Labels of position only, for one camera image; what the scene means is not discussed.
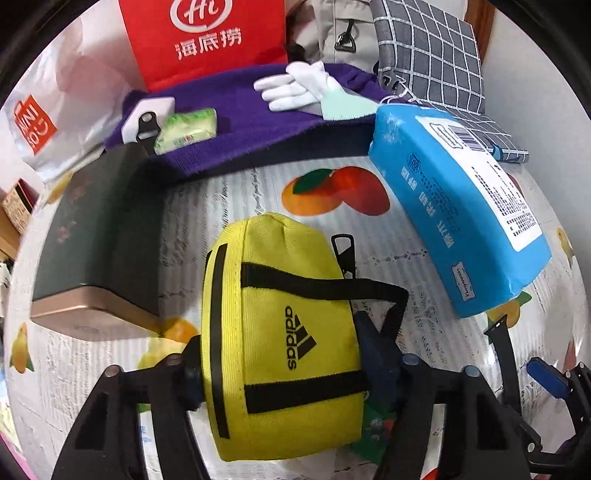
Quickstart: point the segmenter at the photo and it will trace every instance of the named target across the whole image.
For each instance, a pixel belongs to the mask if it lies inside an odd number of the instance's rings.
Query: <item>adidas logo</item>
[[[285,343],[287,345],[287,366],[290,370],[297,368],[297,362],[316,346],[312,335],[308,335],[291,307],[285,307]]]

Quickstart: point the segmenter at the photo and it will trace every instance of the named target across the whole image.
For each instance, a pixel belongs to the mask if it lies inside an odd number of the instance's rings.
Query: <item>black zipper pull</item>
[[[357,45],[355,44],[355,39],[353,38],[353,35],[351,35],[354,23],[355,20],[353,20],[352,18],[349,19],[349,25],[347,26],[347,30],[341,33],[341,35],[339,35],[339,38],[335,43],[336,51],[345,51],[347,53],[357,52]]]

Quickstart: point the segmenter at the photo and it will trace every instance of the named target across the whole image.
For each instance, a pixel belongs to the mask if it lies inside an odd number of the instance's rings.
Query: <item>red paper bag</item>
[[[283,0],[119,0],[148,90],[285,63]]]

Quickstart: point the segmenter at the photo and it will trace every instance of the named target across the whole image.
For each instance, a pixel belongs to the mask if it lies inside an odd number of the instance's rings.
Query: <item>orange fruit print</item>
[[[370,216],[390,210],[388,193],[379,178],[361,167],[308,172],[285,186],[281,201],[288,212],[299,216],[322,215],[343,202]]]

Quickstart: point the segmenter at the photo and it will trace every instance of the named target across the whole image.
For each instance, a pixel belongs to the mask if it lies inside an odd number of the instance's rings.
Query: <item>bag handle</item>
[[[381,333],[396,339],[408,303],[408,290],[368,278],[321,280],[250,262],[242,263],[242,288],[268,288],[312,300],[385,300],[394,303]]]

